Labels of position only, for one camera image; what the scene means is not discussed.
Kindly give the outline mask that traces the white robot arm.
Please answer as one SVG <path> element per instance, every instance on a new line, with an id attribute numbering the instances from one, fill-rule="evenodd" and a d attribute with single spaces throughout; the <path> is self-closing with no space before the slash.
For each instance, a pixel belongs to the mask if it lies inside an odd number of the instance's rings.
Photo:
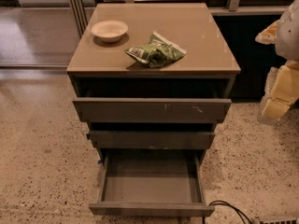
<path id="1" fill-rule="evenodd" d="M 261 44 L 275 45 L 275 52 L 286 60 L 267 75 L 258 121 L 274 124 L 299 99 L 299 0 L 294 0 L 281 17 L 255 37 Z"/>

